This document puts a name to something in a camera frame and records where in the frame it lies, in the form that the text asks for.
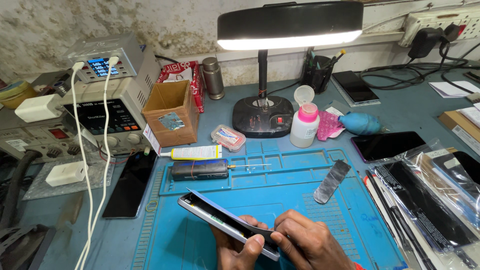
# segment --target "pen holder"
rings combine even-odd
[[[316,56],[320,66],[325,64],[330,58],[326,56]],[[319,95],[327,90],[328,82],[330,81],[330,76],[332,75],[333,66],[330,65],[328,68],[317,69],[316,64],[314,63],[311,67],[309,66],[310,60],[312,59],[309,52],[307,52],[307,57],[303,63],[303,69],[300,76],[300,85],[308,85],[313,88],[313,91],[316,95]]]

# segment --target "lamp shade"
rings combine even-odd
[[[220,15],[217,42],[234,50],[340,44],[361,34],[362,20],[355,1],[265,5]]]

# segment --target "wall socket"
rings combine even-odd
[[[450,24],[464,25],[465,27],[457,41],[480,37],[480,6],[411,13],[405,20],[403,25],[405,34],[398,44],[402,47],[408,47],[420,29],[440,27],[445,30]]]

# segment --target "desk lamp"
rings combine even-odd
[[[233,128],[247,138],[278,138],[290,132],[293,106],[282,97],[267,97],[268,49],[311,47],[351,42],[361,33],[363,4],[354,1],[288,2],[222,14],[217,42],[228,50],[258,50],[257,97],[233,107]]]

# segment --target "pink bubble wrap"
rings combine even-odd
[[[324,110],[319,111],[318,115],[320,116],[320,123],[318,123],[317,130],[317,138],[319,140],[326,141],[329,136],[343,129],[342,123],[337,121],[338,116]]]

